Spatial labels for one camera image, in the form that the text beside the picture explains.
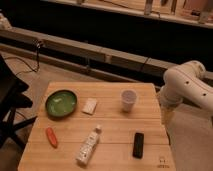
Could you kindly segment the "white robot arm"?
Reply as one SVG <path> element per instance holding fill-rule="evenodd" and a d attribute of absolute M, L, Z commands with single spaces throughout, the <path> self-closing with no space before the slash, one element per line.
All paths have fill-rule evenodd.
<path fill-rule="evenodd" d="M 161 108 L 161 123 L 167 127 L 173 110 L 188 99 L 213 114 L 213 87 L 202 81 L 206 69 L 196 60 L 168 68 L 163 74 L 164 85 L 157 93 Z"/>

